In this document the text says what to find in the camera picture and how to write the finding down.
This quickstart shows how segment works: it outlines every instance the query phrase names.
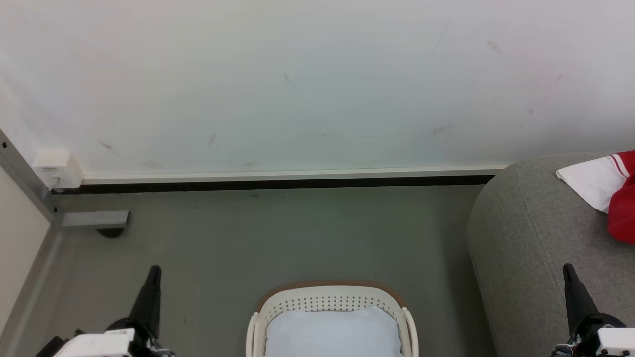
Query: laundry basket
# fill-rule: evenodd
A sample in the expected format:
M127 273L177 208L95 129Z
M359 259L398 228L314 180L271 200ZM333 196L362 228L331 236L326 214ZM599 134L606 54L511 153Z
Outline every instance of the laundry basket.
M401 354L418 357L417 329L401 297L372 281L317 280L281 285L260 299L249 321L246 357L264 357L269 323L285 311L356 311L379 307L397 321Z

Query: caster wheel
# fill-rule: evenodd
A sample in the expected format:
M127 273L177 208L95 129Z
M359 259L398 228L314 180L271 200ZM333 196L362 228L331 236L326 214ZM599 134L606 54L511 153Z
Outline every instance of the caster wheel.
M122 228L98 228L95 229L99 234L106 238L118 238L123 233Z

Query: brown basket rim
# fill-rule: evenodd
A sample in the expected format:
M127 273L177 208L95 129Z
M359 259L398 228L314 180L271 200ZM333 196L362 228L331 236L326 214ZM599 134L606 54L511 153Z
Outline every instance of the brown basket rim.
M393 299L399 304L399 307L404 308L406 304L403 302L403 299L399 294L391 287L378 283L377 281L372 280L349 280L349 279L337 279L337 280L307 280L307 281L298 281L296 283L288 283L276 286L275 288L269 290L258 302L258 306L256 307L256 311L260 313L262 311L262 307L265 305L267 300L271 298L273 295L291 289L298 288L309 288L312 286L329 286L329 285L351 285L351 286L368 286L371 288L381 289L392 296Z

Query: power outlet box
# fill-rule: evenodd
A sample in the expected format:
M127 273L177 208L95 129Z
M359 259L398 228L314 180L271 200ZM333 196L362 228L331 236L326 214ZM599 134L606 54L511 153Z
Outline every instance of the power outlet box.
M84 180L84 171L70 151L38 152L31 164L37 176L49 189L75 189Z

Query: white cloth in basket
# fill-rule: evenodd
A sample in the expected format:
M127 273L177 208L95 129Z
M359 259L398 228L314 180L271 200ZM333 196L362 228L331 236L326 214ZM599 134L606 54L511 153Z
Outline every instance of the white cloth in basket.
M267 327L266 357L403 357L396 321L377 307L285 311Z

